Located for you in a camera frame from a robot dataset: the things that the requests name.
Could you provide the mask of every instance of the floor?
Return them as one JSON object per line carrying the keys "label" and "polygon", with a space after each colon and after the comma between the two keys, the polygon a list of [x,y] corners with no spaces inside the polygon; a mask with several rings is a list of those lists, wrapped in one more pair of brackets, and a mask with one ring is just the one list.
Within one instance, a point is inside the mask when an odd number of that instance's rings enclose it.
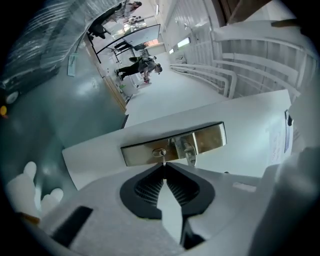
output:
{"label": "floor", "polygon": [[125,127],[227,100],[207,83],[170,70],[167,52],[156,56],[161,74],[150,74],[151,85],[141,88],[126,106]]}
{"label": "floor", "polygon": [[166,179],[163,180],[156,207],[161,210],[164,229],[179,244],[183,223],[181,206],[168,187]]}
{"label": "floor", "polygon": [[68,58],[51,80],[21,95],[0,120],[0,169],[6,184],[37,164],[38,197],[62,188],[64,199],[75,191],[62,150],[121,128],[125,113],[109,94],[84,48],[67,76]]}

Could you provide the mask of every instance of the sticker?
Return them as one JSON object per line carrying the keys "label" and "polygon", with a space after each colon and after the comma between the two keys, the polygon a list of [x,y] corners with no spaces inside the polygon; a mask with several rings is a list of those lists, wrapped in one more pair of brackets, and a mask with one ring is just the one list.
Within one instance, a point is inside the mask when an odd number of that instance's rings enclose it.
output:
{"label": "sticker", "polygon": [[256,192],[257,187],[256,186],[252,186],[252,185],[248,185],[248,184],[244,184],[244,183],[240,183],[240,182],[235,182],[233,183],[232,187],[240,189],[240,190],[245,190],[247,192]]}

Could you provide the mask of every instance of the plastic wrap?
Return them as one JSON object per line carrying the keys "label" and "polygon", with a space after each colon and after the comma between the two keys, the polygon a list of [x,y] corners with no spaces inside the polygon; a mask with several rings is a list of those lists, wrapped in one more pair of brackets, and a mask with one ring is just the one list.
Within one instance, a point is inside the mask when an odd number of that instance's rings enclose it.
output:
{"label": "plastic wrap", "polygon": [[121,0],[46,0],[12,46],[0,87],[23,91],[55,75],[91,23]]}

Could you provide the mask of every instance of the metal plate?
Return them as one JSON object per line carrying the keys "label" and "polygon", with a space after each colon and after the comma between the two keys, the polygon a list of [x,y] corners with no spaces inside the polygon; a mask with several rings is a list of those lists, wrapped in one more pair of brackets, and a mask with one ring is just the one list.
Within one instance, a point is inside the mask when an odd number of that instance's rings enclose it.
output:
{"label": "metal plate", "polygon": [[227,144],[224,123],[191,130],[182,134],[122,147],[122,155],[127,166],[138,166],[168,162],[186,158],[190,148],[198,155]]}

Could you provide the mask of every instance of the wooden trim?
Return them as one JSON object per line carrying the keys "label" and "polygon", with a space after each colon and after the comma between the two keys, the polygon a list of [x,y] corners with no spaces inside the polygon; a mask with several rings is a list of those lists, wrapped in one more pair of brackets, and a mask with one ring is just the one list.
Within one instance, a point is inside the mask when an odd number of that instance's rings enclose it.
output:
{"label": "wooden trim", "polygon": [[228,20],[228,24],[243,22],[271,0],[240,0]]}

